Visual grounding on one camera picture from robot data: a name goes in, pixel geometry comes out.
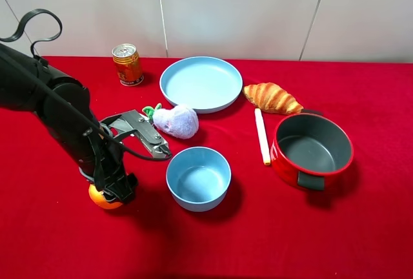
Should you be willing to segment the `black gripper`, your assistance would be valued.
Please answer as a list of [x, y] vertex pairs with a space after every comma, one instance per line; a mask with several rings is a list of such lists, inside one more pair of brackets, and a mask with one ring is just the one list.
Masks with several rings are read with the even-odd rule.
[[83, 176], [102, 192], [108, 203], [130, 203], [136, 197], [138, 180], [127, 174], [123, 163], [124, 150], [101, 137], [88, 136], [91, 158], [80, 166]]

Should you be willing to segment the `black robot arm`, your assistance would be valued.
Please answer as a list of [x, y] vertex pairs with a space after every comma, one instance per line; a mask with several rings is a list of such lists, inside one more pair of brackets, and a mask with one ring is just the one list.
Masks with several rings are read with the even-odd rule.
[[1, 108], [33, 113], [77, 163], [108, 204], [135, 198], [137, 179], [126, 173], [126, 151], [90, 108], [90, 92], [78, 80], [1, 45]]

